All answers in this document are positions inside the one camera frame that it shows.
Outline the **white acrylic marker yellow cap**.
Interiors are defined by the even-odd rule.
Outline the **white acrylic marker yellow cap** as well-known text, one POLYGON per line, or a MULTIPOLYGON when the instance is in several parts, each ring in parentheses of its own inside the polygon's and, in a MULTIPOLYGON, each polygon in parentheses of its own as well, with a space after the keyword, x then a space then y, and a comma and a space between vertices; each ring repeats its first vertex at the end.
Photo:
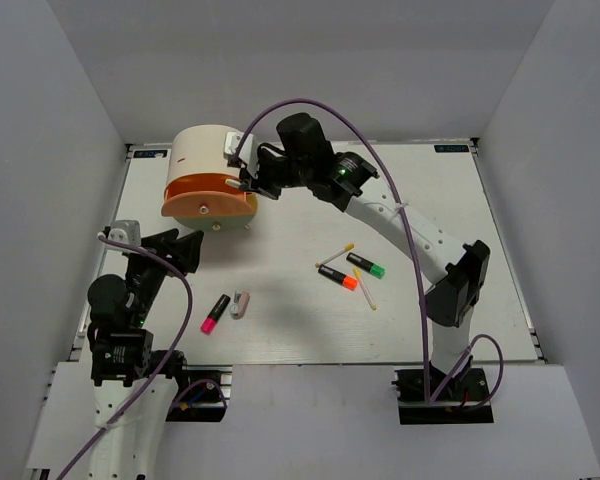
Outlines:
POLYGON ((367 287, 367 285, 366 285, 366 283, 364 281, 364 278, 363 278, 360 270, 358 269, 358 267, 355 267, 355 266, 353 267, 353 273, 354 273, 354 276, 355 276, 355 278, 356 278, 356 280, 357 280, 357 282, 358 282, 358 284, 359 284, 359 286, 360 286, 360 288, 361 288, 361 290, 363 292, 363 295, 364 295, 364 297, 365 297, 365 299, 366 299, 366 301, 367 301, 370 309, 372 311, 376 311, 377 310, 376 302, 374 301, 374 299, 373 299, 373 297, 372 297, 372 295, 371 295, 371 293, 370 293, 370 291, 369 291, 369 289, 368 289, 368 287, 367 287))

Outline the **white marker dark yellow cap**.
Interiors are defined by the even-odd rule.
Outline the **white marker dark yellow cap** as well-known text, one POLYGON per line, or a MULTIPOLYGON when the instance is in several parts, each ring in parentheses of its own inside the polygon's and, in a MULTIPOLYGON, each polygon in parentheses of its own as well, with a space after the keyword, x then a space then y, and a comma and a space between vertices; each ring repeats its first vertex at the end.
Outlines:
POLYGON ((351 251, 353 248, 355 247, 354 243, 348 243, 346 244, 343 248, 341 248, 340 250, 336 251, 335 253, 331 254, 330 256, 328 256, 327 258, 318 261, 315 263, 315 267, 319 268, 322 265, 326 265, 332 261, 334 261, 335 259, 341 257, 342 255, 345 255, 346 253, 348 253, 349 251, 351 251))

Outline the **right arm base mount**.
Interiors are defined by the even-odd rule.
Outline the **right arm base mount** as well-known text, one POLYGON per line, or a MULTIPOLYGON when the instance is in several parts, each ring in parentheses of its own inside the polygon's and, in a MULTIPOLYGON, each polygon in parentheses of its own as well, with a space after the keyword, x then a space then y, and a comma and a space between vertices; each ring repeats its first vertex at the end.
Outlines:
POLYGON ((471 368, 459 382, 452 381, 432 405, 425 404, 423 378, 422 369, 395 371, 392 385, 397 392, 401 425, 477 425, 494 422, 489 402, 477 407, 489 394, 482 368, 471 368))

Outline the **orange container drawer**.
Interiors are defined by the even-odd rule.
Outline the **orange container drawer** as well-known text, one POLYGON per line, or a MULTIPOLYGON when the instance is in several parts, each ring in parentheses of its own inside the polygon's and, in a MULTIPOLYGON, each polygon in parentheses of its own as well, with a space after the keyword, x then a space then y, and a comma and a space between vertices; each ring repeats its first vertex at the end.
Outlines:
POLYGON ((164 192, 161 215, 191 230, 219 231, 247 226, 258 212, 252 193, 229 187, 222 173, 198 173, 171 181, 164 192))

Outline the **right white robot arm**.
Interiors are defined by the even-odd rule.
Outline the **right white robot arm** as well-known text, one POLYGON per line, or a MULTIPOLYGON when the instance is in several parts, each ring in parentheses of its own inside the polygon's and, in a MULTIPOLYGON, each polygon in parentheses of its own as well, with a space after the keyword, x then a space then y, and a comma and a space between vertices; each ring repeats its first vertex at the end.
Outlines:
POLYGON ((404 253, 430 284, 424 308, 432 324, 432 388, 443 398, 457 397, 468 385, 469 324, 485 282, 489 247, 450 236, 397 200, 397 187, 381 163, 335 151, 309 114, 291 115, 276 130, 280 147, 257 142, 249 131, 228 142, 225 155, 239 169, 240 190, 276 200, 286 188, 304 187, 404 253))

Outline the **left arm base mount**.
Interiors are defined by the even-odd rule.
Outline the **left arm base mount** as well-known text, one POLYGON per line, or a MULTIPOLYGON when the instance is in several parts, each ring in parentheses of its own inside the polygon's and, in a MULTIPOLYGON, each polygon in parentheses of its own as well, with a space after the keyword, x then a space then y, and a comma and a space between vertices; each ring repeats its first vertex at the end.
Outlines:
POLYGON ((232 368, 188 365, 182 352, 175 352, 161 369, 174 379, 177 392, 166 421, 172 423, 219 423, 231 395, 232 368))

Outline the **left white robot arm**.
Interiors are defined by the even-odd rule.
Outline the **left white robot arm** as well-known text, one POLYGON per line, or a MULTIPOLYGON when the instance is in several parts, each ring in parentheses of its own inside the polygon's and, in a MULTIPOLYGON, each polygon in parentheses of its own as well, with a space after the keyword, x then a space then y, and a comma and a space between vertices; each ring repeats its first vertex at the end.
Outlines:
POLYGON ((62 468, 61 479, 83 458, 90 479, 151 478, 168 413, 191 387, 178 346, 194 310, 187 276, 198 269, 204 235, 171 229, 143 237, 138 230, 136 222, 116 223, 97 235, 127 266, 122 276, 97 277, 87 292, 94 433, 62 468), (170 345, 156 350, 145 323, 168 277, 181 282, 186 307, 170 345))

